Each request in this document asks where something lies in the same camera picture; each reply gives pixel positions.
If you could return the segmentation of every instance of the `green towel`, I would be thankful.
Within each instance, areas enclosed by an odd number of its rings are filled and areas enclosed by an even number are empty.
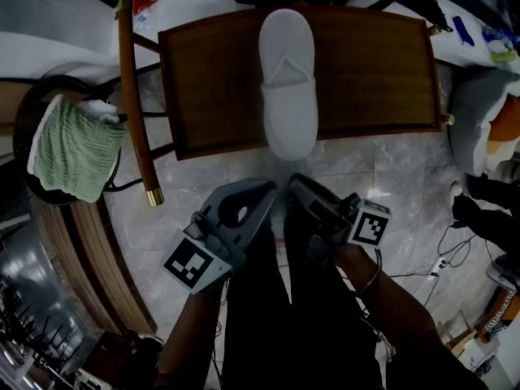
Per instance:
[[[49,104],[32,141],[28,172],[41,186],[95,202],[126,137],[122,125],[100,123],[63,95]]]

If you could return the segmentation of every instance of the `marble floor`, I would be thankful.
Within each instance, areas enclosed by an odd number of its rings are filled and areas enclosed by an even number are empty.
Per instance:
[[[156,96],[160,78],[148,77],[141,82],[145,111],[163,111],[164,101]],[[116,91],[113,103],[119,102]],[[165,119],[146,122],[152,148],[168,142]],[[280,188],[296,171],[312,176],[338,196],[357,192],[388,206],[393,219],[382,246],[383,269],[389,275],[424,272],[437,258],[437,247],[446,227],[453,222],[449,208],[449,188],[462,176],[451,155],[445,132],[368,136],[320,141],[301,162],[283,162],[269,149],[218,154],[177,162],[174,154],[156,161],[158,178],[165,203],[148,206],[141,184],[121,193],[106,193],[112,222],[133,279],[158,324],[158,336],[166,339],[182,310],[188,294],[158,266],[175,228],[184,228],[191,214],[198,210],[216,187],[248,177],[274,180]],[[122,154],[116,184],[138,177],[137,164],[128,142]],[[281,237],[284,217],[283,201],[275,204],[272,223]],[[450,230],[440,249],[471,237],[465,229]],[[461,262],[467,249],[454,259]],[[500,251],[490,245],[496,256]],[[284,261],[284,251],[279,251]],[[491,297],[495,285],[485,275],[490,263],[483,240],[471,242],[471,250],[458,268],[440,272],[438,284],[427,304],[436,322],[448,323],[456,331],[462,310],[470,323],[477,321]],[[287,268],[281,268],[288,284]],[[397,281],[421,302],[430,294],[435,280],[422,276]],[[225,307],[220,322],[225,325]],[[384,373],[384,347],[378,359]],[[223,334],[217,339],[217,360],[223,360]],[[208,387],[218,388],[210,369]]]

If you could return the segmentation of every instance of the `shoe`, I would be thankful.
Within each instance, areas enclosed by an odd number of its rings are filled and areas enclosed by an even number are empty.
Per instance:
[[[318,135],[314,38],[306,18],[290,9],[273,11],[263,22],[258,48],[267,143],[279,158],[301,160]]]
[[[460,195],[464,195],[462,185],[459,182],[453,182],[452,187],[449,189],[449,205],[452,207],[452,212],[453,204],[455,203],[455,198]]]

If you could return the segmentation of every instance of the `power strip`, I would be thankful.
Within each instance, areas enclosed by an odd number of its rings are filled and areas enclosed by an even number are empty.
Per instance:
[[[444,269],[446,267],[446,264],[448,264],[448,262],[446,262],[446,259],[444,257],[437,258],[437,260],[435,260],[434,265],[430,269],[431,274],[428,276],[428,280],[435,279],[437,276],[433,274],[439,273],[440,269]]]

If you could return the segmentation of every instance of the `wooden chair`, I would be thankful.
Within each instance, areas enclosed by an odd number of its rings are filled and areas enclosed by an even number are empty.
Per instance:
[[[319,139],[440,130],[435,60],[423,20],[339,6],[296,6],[314,35]],[[179,160],[266,145],[258,35],[274,9],[218,15],[160,32],[132,30],[132,0],[120,0],[123,104],[152,206],[164,199],[153,160]],[[133,45],[157,52],[173,143],[150,151]]]

